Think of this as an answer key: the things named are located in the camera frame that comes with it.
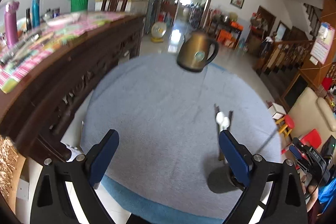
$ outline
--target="dark bottle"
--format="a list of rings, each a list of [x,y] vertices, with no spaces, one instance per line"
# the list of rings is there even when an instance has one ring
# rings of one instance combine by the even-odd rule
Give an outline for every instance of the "dark bottle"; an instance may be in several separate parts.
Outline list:
[[[32,21],[30,19],[30,8],[26,9],[26,25],[27,25],[27,31],[32,29]]]

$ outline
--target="gray tablecloth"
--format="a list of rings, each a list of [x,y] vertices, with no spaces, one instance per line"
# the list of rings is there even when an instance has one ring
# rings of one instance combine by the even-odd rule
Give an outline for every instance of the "gray tablecloth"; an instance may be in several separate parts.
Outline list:
[[[276,126],[258,95],[215,65],[201,73],[180,68],[170,54],[130,60],[111,71],[91,98],[81,147],[87,152],[115,129],[120,144],[106,175],[151,201],[197,216],[225,219],[241,191],[216,194],[207,177],[222,166],[214,104],[234,111],[231,133],[251,153]],[[263,149],[280,161],[278,134]]]

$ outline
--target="beige sofa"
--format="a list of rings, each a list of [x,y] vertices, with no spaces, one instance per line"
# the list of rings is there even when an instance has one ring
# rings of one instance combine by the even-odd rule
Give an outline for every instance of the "beige sofa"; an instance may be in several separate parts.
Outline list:
[[[305,88],[288,114],[295,123],[292,138],[306,135],[316,128],[322,139],[322,144],[317,149],[319,152],[330,135],[336,138],[336,117],[328,103],[323,98],[318,98],[311,88]],[[288,151],[286,156],[293,158]],[[333,163],[336,163],[336,149]]]

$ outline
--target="pink striped tablecloth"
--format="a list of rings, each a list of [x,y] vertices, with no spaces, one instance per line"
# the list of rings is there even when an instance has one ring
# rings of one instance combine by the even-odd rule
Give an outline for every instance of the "pink striped tablecloth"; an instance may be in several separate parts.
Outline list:
[[[116,12],[94,12],[82,15],[78,22],[67,26],[46,26],[42,32],[42,36],[53,32],[54,35],[50,41],[32,49],[27,55],[27,58],[19,65],[9,61],[6,65],[0,66],[0,89],[4,93],[9,93],[34,67],[68,41],[106,23],[123,18],[126,15],[126,13]],[[4,48],[0,52],[0,57],[6,54],[7,51],[8,49]]]

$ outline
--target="purple tumbler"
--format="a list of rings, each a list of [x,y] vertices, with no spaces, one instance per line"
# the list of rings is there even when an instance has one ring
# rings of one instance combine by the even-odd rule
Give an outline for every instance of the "purple tumbler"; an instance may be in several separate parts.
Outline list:
[[[18,42],[19,38],[17,36],[17,27],[16,27],[16,11],[19,8],[18,1],[12,1],[6,4],[5,10],[5,31],[7,46],[11,48]]]

